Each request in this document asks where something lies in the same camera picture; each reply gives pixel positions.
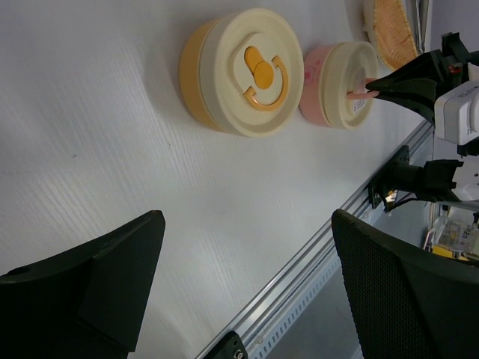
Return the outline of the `pink lunch bowl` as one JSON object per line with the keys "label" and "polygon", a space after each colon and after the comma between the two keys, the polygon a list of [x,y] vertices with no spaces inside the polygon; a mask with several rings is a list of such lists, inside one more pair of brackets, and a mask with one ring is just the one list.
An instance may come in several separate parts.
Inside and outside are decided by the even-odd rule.
{"label": "pink lunch bowl", "polygon": [[321,94],[325,68],[331,52],[337,44],[312,49],[304,59],[304,82],[299,109],[303,117],[317,126],[329,127]]}

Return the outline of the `cream lid orange knob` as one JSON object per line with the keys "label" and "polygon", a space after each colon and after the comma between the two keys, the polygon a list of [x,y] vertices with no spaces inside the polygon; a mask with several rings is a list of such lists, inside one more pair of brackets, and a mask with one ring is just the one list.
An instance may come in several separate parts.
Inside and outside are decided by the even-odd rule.
{"label": "cream lid orange knob", "polygon": [[223,16],[202,51],[204,104],[223,132],[272,135],[299,104],[303,69],[299,41],[276,12],[252,8]]}

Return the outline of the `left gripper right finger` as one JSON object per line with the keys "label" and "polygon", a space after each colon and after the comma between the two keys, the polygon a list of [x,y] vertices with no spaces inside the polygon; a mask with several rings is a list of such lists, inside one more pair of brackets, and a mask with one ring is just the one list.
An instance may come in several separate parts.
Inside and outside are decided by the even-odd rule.
{"label": "left gripper right finger", "polygon": [[332,214],[332,233],[364,358],[478,357],[478,266],[342,209]]}

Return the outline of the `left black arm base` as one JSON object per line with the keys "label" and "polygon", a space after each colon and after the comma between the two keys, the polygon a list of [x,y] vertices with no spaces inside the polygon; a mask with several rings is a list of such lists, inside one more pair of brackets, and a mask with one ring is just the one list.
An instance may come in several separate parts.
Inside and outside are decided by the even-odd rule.
{"label": "left black arm base", "polygon": [[207,353],[205,359],[248,359],[248,353],[235,331],[227,332]]}

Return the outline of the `cream lid pink knob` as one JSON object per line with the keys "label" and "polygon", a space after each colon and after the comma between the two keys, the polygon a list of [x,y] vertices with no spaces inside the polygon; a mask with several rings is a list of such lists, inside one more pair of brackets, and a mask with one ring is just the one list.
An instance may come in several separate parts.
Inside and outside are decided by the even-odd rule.
{"label": "cream lid pink knob", "polygon": [[321,85],[321,101],[331,127],[355,129],[365,122],[375,97],[366,84],[377,77],[378,69],[369,42],[340,43],[332,50]]}

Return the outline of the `yellow lunch bowl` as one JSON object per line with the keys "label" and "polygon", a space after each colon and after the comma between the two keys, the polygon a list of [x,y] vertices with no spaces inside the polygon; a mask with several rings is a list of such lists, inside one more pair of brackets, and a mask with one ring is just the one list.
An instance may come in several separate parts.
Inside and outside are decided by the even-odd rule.
{"label": "yellow lunch bowl", "polygon": [[204,43],[217,22],[217,19],[206,22],[189,36],[180,55],[178,76],[183,101],[194,119],[211,130],[223,132],[207,110],[200,82],[201,54]]}

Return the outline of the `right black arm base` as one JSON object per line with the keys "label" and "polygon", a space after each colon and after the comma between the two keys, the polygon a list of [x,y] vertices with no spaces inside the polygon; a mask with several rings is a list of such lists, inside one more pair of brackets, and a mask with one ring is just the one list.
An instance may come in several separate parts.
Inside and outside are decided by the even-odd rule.
{"label": "right black arm base", "polygon": [[383,204],[385,208],[388,207],[386,198],[390,191],[394,191],[392,171],[398,165],[407,164],[409,164],[409,147],[403,145],[373,175],[367,185],[367,198],[372,209],[376,209],[380,204]]}

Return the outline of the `metal tongs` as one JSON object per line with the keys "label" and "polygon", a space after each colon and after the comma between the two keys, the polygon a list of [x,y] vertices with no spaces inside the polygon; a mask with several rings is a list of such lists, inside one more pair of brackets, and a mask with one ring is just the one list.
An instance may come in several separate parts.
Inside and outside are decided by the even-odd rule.
{"label": "metal tongs", "polygon": [[417,51],[430,51],[433,0],[403,0],[406,17]]}

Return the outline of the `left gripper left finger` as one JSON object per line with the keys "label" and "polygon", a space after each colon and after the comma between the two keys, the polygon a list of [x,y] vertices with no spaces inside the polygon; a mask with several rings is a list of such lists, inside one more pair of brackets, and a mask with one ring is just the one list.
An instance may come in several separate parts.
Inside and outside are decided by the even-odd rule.
{"label": "left gripper left finger", "polygon": [[135,351],[165,233],[149,211],[1,276],[2,358],[127,358]]}

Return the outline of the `boat-shaped woven basket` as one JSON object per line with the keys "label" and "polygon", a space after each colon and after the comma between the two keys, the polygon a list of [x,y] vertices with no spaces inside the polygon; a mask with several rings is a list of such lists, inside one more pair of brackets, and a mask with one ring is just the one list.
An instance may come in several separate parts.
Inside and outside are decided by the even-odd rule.
{"label": "boat-shaped woven basket", "polygon": [[369,41],[390,70],[398,70],[418,57],[402,1],[363,1],[363,17]]}

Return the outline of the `aluminium mounting rail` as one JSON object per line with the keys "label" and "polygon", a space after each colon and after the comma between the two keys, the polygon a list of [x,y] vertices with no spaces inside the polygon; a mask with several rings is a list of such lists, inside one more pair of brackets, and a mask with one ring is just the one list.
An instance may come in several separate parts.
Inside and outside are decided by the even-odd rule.
{"label": "aluminium mounting rail", "polygon": [[300,283],[313,271],[313,267],[336,253],[332,238],[331,220],[326,223],[290,258],[287,264],[262,288],[261,291],[222,329],[219,334],[197,355],[207,353],[229,331],[235,331],[245,349],[261,328],[273,317],[274,312],[285,303],[287,296],[299,288]]}

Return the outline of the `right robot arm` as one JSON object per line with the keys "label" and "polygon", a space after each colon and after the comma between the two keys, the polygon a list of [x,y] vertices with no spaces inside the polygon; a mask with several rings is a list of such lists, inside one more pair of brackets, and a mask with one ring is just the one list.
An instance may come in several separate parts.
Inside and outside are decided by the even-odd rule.
{"label": "right robot arm", "polygon": [[[419,55],[366,88],[376,91],[377,99],[421,115],[459,156],[478,156],[478,52],[470,52],[458,33],[444,34],[441,49]],[[370,181],[372,207],[386,203],[391,191],[431,203],[478,199],[477,162],[437,159],[416,166],[408,155],[408,147],[401,147]]]}

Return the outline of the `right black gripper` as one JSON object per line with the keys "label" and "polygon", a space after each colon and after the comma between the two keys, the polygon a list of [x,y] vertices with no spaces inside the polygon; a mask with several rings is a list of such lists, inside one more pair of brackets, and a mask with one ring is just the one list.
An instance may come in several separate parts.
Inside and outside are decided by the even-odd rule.
{"label": "right black gripper", "polygon": [[366,88],[380,92],[377,99],[435,123],[434,104],[426,98],[435,98],[436,92],[448,92],[472,80],[473,66],[478,67],[478,50],[470,52],[458,32],[449,32],[442,35],[442,48],[433,56],[420,55],[393,73],[367,83]]}

